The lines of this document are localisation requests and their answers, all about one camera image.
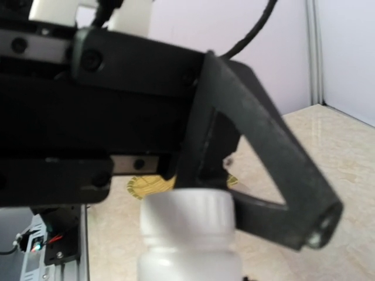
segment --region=yellow object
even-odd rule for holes
[[[133,177],[127,184],[127,190],[135,198],[141,200],[146,195],[173,189],[175,181],[176,177],[168,181],[165,181],[160,176]],[[229,175],[228,186],[233,187],[237,183],[238,180],[232,175]]]

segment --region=white wall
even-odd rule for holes
[[[150,38],[222,54],[250,31],[268,0],[156,0]],[[79,23],[92,12],[81,11]],[[257,38],[235,59],[254,69],[281,113],[310,105],[305,3],[280,0]]]
[[[375,1],[318,5],[325,102],[375,126]]]

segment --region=white ribbed cap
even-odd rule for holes
[[[192,237],[234,237],[230,193],[213,189],[180,189],[146,196],[141,204],[141,231],[154,243],[186,242]]]

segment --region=white plastic bottle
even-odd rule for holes
[[[234,241],[234,207],[226,191],[180,189],[147,196],[141,231],[148,252],[138,281],[242,281]]]

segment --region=gold round object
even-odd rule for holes
[[[161,176],[133,177],[127,184],[127,190],[133,197],[141,200],[146,195],[172,190],[175,181],[176,177],[168,181]],[[229,175],[227,183],[229,187],[233,187],[238,180]]]

